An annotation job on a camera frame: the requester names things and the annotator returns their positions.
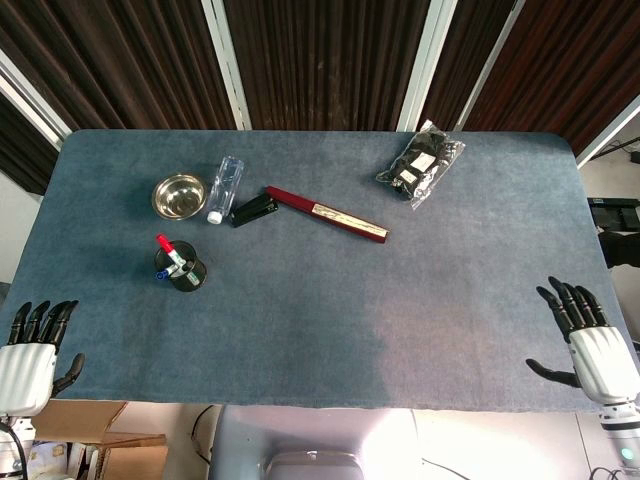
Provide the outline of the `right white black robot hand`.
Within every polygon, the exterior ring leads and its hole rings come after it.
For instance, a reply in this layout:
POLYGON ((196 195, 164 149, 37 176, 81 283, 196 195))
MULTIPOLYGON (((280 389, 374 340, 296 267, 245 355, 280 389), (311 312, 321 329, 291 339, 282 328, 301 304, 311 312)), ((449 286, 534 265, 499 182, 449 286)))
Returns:
POLYGON ((639 371, 620 331, 609 324, 595 295, 550 276, 550 289, 538 286, 568 348, 573 370, 552 370, 528 358, 525 363, 538 376, 578 388, 602 405, 634 403, 639 396, 639 371))

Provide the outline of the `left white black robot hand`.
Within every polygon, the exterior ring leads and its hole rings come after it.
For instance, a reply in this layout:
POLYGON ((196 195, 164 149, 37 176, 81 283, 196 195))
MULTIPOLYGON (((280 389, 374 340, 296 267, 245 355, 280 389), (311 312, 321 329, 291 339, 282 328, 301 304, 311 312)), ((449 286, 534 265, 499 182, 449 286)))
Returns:
POLYGON ((55 369, 64 335, 78 302, 37 306, 23 304, 16 312, 7 342, 1 346, 1 415, 33 417, 80 376, 85 355, 75 355, 67 373, 55 369))

